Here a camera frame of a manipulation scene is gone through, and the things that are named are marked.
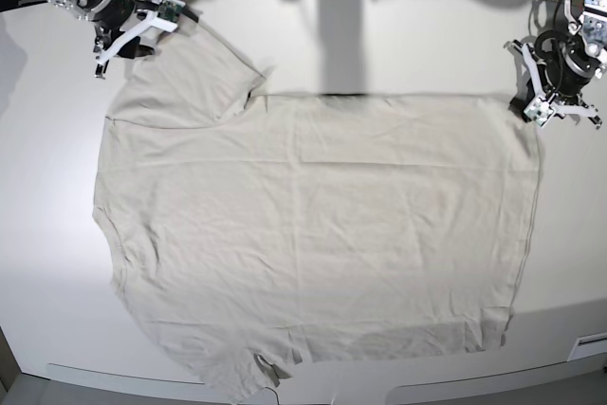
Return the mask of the light grey T-shirt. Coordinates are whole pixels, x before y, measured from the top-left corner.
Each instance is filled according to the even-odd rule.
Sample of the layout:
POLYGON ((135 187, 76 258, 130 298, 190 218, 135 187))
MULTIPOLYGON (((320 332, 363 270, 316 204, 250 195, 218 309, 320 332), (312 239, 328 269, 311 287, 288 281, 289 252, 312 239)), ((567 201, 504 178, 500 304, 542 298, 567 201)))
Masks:
POLYGON ((203 27, 104 121, 94 217, 142 332, 249 396, 289 364, 493 350, 528 254, 535 129, 468 96, 258 96, 203 27))

